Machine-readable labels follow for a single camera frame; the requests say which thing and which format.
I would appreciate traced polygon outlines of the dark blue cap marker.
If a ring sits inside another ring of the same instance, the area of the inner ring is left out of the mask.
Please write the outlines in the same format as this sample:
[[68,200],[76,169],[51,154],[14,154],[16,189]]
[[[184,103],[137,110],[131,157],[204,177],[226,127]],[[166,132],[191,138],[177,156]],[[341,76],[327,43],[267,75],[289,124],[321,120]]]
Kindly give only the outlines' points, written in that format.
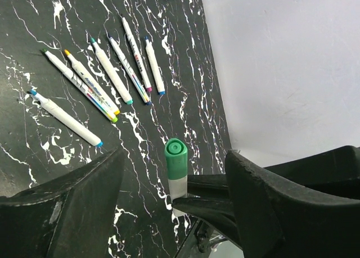
[[148,37],[145,37],[145,42],[146,42],[145,49],[146,49],[148,61],[150,63],[151,71],[154,77],[154,81],[156,84],[157,92],[159,95],[162,96],[165,94],[165,87],[164,87],[163,79],[161,77],[158,62],[155,56],[155,51],[153,49],[152,42],[148,39]]

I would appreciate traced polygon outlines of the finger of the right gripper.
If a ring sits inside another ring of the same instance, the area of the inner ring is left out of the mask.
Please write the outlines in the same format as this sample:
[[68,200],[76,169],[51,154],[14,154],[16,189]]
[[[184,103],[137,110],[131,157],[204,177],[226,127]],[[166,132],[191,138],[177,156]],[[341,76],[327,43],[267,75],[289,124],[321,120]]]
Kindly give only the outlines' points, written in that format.
[[174,209],[195,216],[214,227],[238,248],[242,249],[239,233],[240,214],[245,208],[239,201],[222,198],[177,198]]
[[[315,191],[359,199],[358,147],[342,146],[265,169]],[[228,184],[224,174],[189,175],[187,185],[189,194],[228,197]]]

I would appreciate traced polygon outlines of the teal cap marker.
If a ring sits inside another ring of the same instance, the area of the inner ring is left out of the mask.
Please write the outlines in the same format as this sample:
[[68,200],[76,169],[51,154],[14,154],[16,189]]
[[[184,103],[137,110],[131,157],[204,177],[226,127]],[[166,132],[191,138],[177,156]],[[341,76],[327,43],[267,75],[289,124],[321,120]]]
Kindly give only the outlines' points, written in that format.
[[125,87],[124,83],[120,79],[118,73],[114,69],[113,65],[111,64],[110,60],[108,59],[105,51],[101,49],[101,47],[98,45],[96,40],[92,37],[90,37],[90,43],[94,48],[94,52],[97,59],[99,60],[100,64],[102,65],[103,69],[107,73],[110,80],[112,81],[115,89],[118,91],[123,101],[126,104],[131,105],[133,103],[133,99],[129,91]]

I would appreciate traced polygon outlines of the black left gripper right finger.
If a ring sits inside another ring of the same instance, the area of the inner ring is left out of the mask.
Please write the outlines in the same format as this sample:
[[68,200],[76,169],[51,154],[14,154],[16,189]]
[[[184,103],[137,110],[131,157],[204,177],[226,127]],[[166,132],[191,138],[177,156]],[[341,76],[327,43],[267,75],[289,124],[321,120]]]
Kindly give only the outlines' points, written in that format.
[[245,206],[245,257],[359,256],[359,199],[294,183],[233,150],[225,164],[229,196]]

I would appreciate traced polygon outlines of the light blue cap marker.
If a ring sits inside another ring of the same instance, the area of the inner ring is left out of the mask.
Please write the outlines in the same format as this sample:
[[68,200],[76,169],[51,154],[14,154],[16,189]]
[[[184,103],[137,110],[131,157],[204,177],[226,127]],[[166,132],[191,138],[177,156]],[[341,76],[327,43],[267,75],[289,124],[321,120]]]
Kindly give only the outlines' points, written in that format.
[[123,65],[124,70],[126,71],[126,73],[128,74],[128,76],[130,77],[132,83],[134,84],[138,94],[141,96],[143,102],[146,105],[151,105],[151,101],[150,98],[148,96],[148,94],[146,93],[144,87],[142,86],[140,80],[138,79],[138,76],[136,75],[136,73],[134,72],[133,68],[131,67],[130,63],[128,62],[126,56],[124,55],[123,51],[120,49],[119,45],[117,44],[117,42],[115,41],[115,39],[110,36],[107,35],[110,44],[113,48],[113,50],[115,51],[120,63]]

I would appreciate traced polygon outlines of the purple cap marker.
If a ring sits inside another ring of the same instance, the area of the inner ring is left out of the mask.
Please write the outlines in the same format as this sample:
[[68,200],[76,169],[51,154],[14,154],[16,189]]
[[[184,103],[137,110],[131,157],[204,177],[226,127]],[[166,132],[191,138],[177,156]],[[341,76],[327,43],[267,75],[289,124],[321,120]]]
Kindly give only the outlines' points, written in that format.
[[134,59],[136,61],[138,69],[140,71],[140,74],[141,74],[141,77],[142,77],[142,80],[143,80],[143,83],[144,83],[144,86],[145,86],[145,90],[147,92],[151,92],[152,91],[152,86],[151,86],[147,71],[145,69],[141,53],[140,53],[140,51],[138,49],[138,45],[137,45],[137,43],[135,41],[135,38],[133,36],[133,33],[132,33],[132,31],[131,31],[131,29],[129,27],[129,24],[128,24],[127,20],[125,19],[125,17],[121,16],[121,21],[122,21],[122,24],[123,24],[123,27],[124,27],[128,42],[129,42],[129,44],[131,46],[131,49],[133,51]]

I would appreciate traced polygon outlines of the yellow cap marker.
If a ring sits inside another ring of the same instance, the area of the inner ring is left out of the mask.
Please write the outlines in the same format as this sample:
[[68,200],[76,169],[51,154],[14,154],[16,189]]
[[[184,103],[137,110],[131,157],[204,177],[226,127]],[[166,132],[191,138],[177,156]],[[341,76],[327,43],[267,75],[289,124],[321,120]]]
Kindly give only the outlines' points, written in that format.
[[118,115],[120,110],[109,95],[102,89],[99,83],[95,80],[93,75],[86,69],[86,67],[78,61],[67,49],[64,50],[65,55],[71,62],[71,67],[79,75],[80,78],[88,85],[91,90],[99,97],[99,99],[110,109],[110,111]]

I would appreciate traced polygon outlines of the dark green cap marker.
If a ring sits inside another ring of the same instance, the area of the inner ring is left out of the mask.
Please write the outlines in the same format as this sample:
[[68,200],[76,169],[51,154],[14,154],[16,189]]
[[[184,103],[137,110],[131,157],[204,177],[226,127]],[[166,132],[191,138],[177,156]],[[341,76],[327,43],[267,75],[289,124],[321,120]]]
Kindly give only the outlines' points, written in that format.
[[164,149],[171,202],[187,198],[188,149],[178,138],[171,138]]

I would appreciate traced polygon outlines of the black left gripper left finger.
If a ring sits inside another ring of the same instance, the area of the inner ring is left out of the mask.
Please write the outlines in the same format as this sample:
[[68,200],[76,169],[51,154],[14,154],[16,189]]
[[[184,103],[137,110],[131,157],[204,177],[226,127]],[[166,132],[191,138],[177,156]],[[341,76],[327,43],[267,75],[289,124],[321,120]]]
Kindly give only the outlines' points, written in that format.
[[106,257],[124,172],[117,148],[12,197],[1,197],[1,257]]

